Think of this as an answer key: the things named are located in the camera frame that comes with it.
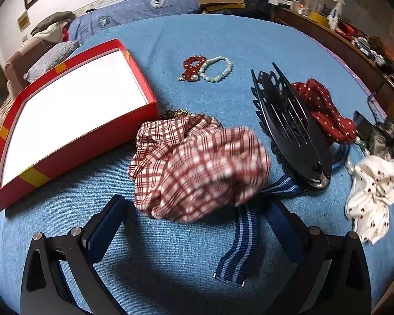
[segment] black device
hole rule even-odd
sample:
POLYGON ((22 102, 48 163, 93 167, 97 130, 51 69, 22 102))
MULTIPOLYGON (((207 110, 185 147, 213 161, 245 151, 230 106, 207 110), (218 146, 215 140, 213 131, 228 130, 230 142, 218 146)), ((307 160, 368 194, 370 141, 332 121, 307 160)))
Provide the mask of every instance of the black device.
POLYGON ((331 156, 325 137, 304 101, 277 65, 273 66, 279 78, 273 71, 261 71, 257 79, 251 70, 251 91, 257 98, 253 102, 260 126, 271 137, 271 150, 284 172, 304 191, 323 190, 331 178, 331 156))
MULTIPOLYGON (((297 315, 325 260, 332 262, 320 295, 312 308, 300 314, 370 314, 368 266, 357 234, 326 235, 318 227, 306 227, 280 201, 268 202, 260 194, 256 198, 267 205, 265 216, 271 228, 288 258, 298 264, 265 314, 297 315)), ((93 314, 126 315, 93 268, 103 258, 126 212, 127 201, 115 195, 84 228, 74 227, 67 235, 51 238, 35 233, 23 271, 21 314, 90 314, 77 306, 67 285, 60 266, 60 260, 66 260, 93 314)))
POLYGON ((353 122, 355 123, 356 132, 360 139, 369 143, 374 126, 357 110, 353 113, 353 122))

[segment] red bead bracelet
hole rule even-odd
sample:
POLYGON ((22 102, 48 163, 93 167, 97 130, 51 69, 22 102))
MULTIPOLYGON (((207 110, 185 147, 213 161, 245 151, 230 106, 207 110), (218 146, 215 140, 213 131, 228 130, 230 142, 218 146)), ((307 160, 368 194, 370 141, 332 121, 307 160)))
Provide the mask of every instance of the red bead bracelet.
POLYGON ((187 81, 194 82, 197 81, 199 76, 197 74, 198 70, 202 67, 202 65, 206 62, 206 58, 203 56, 191 56, 187 58, 185 62, 182 63, 184 66, 185 72, 178 77, 179 81, 187 81), (191 66, 192 63, 198 62, 195 66, 191 66))

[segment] gray pillow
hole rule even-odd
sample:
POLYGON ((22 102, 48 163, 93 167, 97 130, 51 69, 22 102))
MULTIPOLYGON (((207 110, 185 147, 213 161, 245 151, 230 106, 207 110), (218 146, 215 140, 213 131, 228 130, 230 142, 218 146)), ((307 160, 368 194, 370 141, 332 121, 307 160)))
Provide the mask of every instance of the gray pillow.
POLYGON ((65 41, 56 44, 23 75, 23 78, 29 83, 33 83, 45 72, 64 62, 78 47, 78 41, 65 41))

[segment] red polka dot scrunchie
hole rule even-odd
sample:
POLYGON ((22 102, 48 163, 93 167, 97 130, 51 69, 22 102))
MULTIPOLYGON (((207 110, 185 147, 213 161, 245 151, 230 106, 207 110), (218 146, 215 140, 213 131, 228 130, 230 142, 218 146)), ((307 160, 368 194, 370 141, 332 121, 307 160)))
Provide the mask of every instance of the red polka dot scrunchie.
POLYGON ((340 115, 334 106, 330 92, 327 88, 313 78, 306 83, 293 83, 291 85, 301 97, 320 127, 322 127, 326 141, 346 144, 353 142, 356 137, 356 127, 349 118, 340 115))

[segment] brown sofa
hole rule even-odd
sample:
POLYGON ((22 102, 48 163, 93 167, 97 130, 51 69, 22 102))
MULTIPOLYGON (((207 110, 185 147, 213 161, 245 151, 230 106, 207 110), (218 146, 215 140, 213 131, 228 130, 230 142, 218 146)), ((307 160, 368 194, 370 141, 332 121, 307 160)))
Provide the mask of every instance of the brown sofa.
POLYGON ((4 73, 12 82, 16 95, 29 85, 23 75, 54 45, 55 43, 41 38, 31 38, 7 61, 4 73))

